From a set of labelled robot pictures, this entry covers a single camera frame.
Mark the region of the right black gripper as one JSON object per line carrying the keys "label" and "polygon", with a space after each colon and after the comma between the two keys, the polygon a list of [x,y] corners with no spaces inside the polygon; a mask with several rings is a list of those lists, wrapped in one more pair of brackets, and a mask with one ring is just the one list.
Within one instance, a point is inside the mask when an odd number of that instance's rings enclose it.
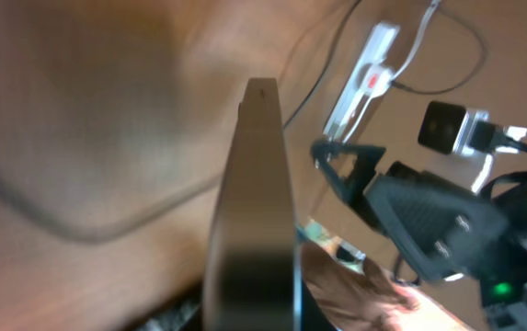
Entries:
{"label": "right black gripper", "polygon": [[[310,153],[337,197],[350,207],[364,200],[385,147],[319,140]],[[348,174],[331,161],[352,158]],[[488,249],[507,231],[508,217],[492,202],[430,172],[400,162],[378,176],[365,193],[381,230],[425,281],[455,273],[475,275]]]}

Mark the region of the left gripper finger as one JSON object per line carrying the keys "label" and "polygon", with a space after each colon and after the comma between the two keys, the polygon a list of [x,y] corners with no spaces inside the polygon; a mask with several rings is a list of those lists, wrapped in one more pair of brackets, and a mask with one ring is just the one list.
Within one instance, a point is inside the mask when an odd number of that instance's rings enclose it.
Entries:
{"label": "left gripper finger", "polygon": [[366,255],[338,259],[342,240],[318,223],[299,228],[304,330],[469,330],[423,291],[391,281]]}

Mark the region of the blue Galaxy smartphone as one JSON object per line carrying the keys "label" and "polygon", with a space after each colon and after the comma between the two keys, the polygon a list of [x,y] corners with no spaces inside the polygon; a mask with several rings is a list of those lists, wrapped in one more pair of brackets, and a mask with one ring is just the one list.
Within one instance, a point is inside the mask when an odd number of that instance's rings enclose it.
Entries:
{"label": "blue Galaxy smartphone", "polygon": [[212,219],[206,330],[293,330],[301,285],[292,183],[274,78],[251,78]]}

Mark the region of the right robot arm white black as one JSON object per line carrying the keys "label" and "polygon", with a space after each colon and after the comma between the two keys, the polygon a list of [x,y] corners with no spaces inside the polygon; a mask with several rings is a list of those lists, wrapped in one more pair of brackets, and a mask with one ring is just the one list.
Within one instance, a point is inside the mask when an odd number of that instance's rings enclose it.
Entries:
{"label": "right robot arm white black", "polygon": [[473,193],[430,172],[396,161],[377,170],[386,150],[317,141],[311,156],[338,198],[371,229],[390,239],[408,284],[457,274],[478,280],[493,330],[527,330],[527,172],[497,177]]}

